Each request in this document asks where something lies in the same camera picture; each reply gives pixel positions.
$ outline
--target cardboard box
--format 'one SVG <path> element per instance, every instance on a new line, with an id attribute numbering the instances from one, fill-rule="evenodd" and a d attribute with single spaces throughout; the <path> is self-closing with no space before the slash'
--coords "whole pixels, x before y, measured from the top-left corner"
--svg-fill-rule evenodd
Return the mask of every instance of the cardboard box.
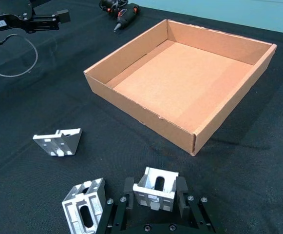
<path id="1" fill-rule="evenodd" d="M 84 74 L 94 93 L 196 155 L 266 70 L 276 47 L 164 20 Z"/>

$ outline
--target bolt head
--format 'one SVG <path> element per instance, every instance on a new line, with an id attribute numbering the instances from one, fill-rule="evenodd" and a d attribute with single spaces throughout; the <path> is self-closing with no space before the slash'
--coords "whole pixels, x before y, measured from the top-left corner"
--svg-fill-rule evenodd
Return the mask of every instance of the bolt head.
<path id="1" fill-rule="evenodd" d="M 177 229 L 176 225 L 175 224 L 170 224 L 169 226 L 170 230 L 173 232 Z"/>
<path id="2" fill-rule="evenodd" d="M 121 199 L 120 199 L 121 202 L 125 202 L 126 200 L 127 200 L 127 199 L 126 199 L 125 196 L 121 197 Z"/>
<path id="3" fill-rule="evenodd" d="M 146 225 L 146 226 L 144 227 L 144 230 L 145 230 L 146 232 L 151 231 L 151 226 L 150 226 L 150 225 Z"/>
<path id="4" fill-rule="evenodd" d="M 207 202 L 207 201 L 208 201 L 207 197 L 202 197 L 201 198 L 201 202 Z"/>
<path id="5" fill-rule="evenodd" d="M 193 201 L 193 200 L 194 200 L 194 197 L 193 197 L 192 195 L 189 195 L 189 196 L 188 196 L 188 200 L 189 200 L 189 201 Z"/>
<path id="6" fill-rule="evenodd" d="M 109 200 L 107 200 L 107 204 L 111 205 L 113 203 L 113 199 L 110 198 Z"/>

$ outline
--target gray cable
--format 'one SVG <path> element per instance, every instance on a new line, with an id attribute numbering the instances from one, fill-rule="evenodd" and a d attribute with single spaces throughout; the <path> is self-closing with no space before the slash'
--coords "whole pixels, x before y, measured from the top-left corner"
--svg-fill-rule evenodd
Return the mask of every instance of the gray cable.
<path id="1" fill-rule="evenodd" d="M 26 70 L 25 72 L 22 72 L 22 73 L 17 74 L 17 75 L 12 75 L 12 76 L 10 76 L 10 75 L 4 75 L 4 74 L 1 74 L 1 73 L 0 73 L 0 76 L 1 76 L 1 77 L 7 77 L 7 78 L 14 78 L 14 77 L 23 76 L 24 74 L 30 72 L 30 71 L 35 67 L 36 63 L 38 62 L 38 50 L 37 50 L 36 47 L 33 45 L 33 43 L 30 42 L 29 39 L 27 39 L 27 38 L 25 38 L 25 37 L 23 37 L 23 36 L 21 36 L 21 35 L 18 35 L 18 34 L 10 34 L 10 35 L 8 35 L 8 37 L 20 37 L 20 38 L 26 40 L 26 41 L 33 47 L 33 49 L 34 49 L 34 51 L 35 51 L 35 54 L 36 54 L 36 58 L 35 58 L 35 61 L 34 61 L 33 65 L 32 65 L 28 70 Z"/>

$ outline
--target cable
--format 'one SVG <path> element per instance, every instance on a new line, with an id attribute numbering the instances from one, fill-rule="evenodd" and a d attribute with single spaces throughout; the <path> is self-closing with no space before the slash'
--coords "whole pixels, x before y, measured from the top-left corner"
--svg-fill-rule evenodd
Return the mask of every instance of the cable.
<path id="1" fill-rule="evenodd" d="M 14 78 L 14 77 L 23 76 L 24 74 L 30 72 L 30 71 L 35 67 L 36 63 L 38 62 L 38 50 L 36 49 L 36 47 L 33 45 L 33 43 L 32 43 L 29 39 L 27 39 L 27 38 L 25 38 L 25 37 L 23 37 L 23 36 L 21 36 L 21 35 L 18 35 L 18 34 L 10 34 L 10 35 L 8 35 L 4 40 L 0 41 L 0 45 L 3 45 L 3 44 L 4 44 L 8 39 L 10 39 L 11 37 L 19 37 L 19 38 L 22 38 L 22 39 L 24 39 L 25 41 L 27 41 L 27 42 L 33 47 L 33 49 L 34 49 L 34 51 L 35 51 L 36 58 L 35 58 L 35 61 L 34 61 L 33 65 L 32 65 L 28 70 L 26 70 L 25 72 L 22 72 L 22 73 L 17 74 L 17 75 L 12 75 L 12 76 L 10 76 L 10 75 L 4 75 L 4 74 L 1 74 L 1 73 L 0 73 L 0 76 L 1 76 L 1 77 Z"/>
<path id="2" fill-rule="evenodd" d="M 102 10 L 104 10 L 104 9 L 106 9 L 106 8 L 110 8 L 110 9 L 118 9 L 119 7 L 123 7 L 123 6 L 125 6 L 127 3 L 128 3 L 128 0 L 116 0 L 111 6 L 109 5 L 109 4 L 111 4 L 111 3 L 113 3 L 113 0 L 101 0 L 100 2 L 99 2 L 99 7 L 102 9 Z"/>

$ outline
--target black fabric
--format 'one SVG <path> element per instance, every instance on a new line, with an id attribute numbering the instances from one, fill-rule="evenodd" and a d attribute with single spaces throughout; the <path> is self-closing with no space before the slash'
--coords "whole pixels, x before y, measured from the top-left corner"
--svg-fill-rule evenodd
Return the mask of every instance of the black fabric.
<path id="1" fill-rule="evenodd" d="M 148 8 L 115 34 L 115 21 L 96 1 L 53 0 L 36 12 L 61 9 L 72 21 L 59 31 L 0 33 L 26 36 L 40 55 L 29 74 L 0 77 L 0 233 L 69 233 L 61 202 L 72 186 L 104 177 L 107 197 L 118 199 L 125 178 L 138 181 L 151 166 L 185 176 L 196 196 L 212 202 L 227 233 L 283 234 L 283 34 Z M 83 75 L 166 18 L 278 45 L 268 70 L 197 157 L 93 94 Z M 22 72 L 33 61 L 20 39 L 0 47 L 1 73 Z M 32 141 L 78 127 L 84 132 L 75 156 L 50 157 Z M 134 214 L 130 226 L 178 216 L 138 206 Z"/>

